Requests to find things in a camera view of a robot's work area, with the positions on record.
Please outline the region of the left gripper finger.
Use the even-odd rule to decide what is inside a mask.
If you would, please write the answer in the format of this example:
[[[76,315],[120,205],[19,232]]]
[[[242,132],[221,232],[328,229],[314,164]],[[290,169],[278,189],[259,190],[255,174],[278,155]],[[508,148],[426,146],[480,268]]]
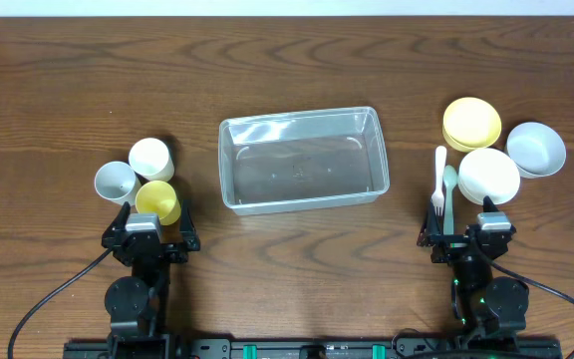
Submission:
[[[183,199],[180,202],[180,222],[179,222],[179,233],[182,240],[186,244],[196,244],[196,228],[191,219],[189,212],[190,201],[188,199]]]
[[[131,206],[127,201],[125,201],[116,218],[113,220],[112,236],[119,236],[125,231],[130,214]]]

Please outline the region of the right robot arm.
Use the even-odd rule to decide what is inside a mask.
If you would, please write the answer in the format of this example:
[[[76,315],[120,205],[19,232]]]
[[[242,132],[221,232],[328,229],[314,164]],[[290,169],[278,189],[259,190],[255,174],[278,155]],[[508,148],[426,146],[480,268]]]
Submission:
[[[516,333],[526,327],[528,286],[519,279],[495,277],[490,262],[508,250],[516,228],[487,196],[483,212],[463,234],[447,234],[430,204],[417,245],[431,249],[430,260],[452,269],[451,307],[462,331],[452,349],[517,349]]]

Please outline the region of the yellow plastic cup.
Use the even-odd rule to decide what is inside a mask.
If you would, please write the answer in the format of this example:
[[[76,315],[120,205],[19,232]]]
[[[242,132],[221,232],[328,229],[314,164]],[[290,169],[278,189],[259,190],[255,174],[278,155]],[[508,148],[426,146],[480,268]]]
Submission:
[[[161,225],[172,225],[181,215],[181,205],[174,188],[166,181],[153,180],[144,184],[136,196],[138,213],[154,213]]]

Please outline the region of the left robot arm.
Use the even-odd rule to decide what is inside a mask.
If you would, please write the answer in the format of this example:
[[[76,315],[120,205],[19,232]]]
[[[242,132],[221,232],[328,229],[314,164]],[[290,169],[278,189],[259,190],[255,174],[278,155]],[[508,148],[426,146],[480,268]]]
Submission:
[[[180,207],[181,240],[163,243],[159,218],[132,213],[127,203],[102,235],[102,247],[132,270],[111,284],[104,303],[111,316],[108,354],[111,359],[185,358],[187,349],[166,331],[170,271],[200,250],[200,240],[186,204]]]

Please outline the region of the yellow plastic bowl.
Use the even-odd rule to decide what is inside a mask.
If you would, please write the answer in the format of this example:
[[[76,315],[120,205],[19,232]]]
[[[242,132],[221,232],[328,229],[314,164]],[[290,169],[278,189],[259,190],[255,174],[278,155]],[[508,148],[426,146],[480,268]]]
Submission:
[[[442,116],[442,134],[455,150],[472,152],[493,145],[502,131],[498,112],[485,100],[464,97],[450,103]]]

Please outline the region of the grey plastic cup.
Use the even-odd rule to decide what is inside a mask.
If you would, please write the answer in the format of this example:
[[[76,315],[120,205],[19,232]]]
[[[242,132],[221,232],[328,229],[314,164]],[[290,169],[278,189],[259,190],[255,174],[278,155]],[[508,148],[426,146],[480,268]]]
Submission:
[[[101,166],[94,179],[97,194],[111,202],[130,206],[136,204],[142,184],[135,171],[124,162],[109,162]]]

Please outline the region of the white plastic cup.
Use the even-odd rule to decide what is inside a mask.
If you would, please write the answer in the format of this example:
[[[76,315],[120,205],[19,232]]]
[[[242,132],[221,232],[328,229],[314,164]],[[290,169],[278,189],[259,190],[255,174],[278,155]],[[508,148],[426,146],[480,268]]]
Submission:
[[[136,142],[129,152],[129,165],[146,180],[169,181],[174,165],[167,145],[156,138]]]

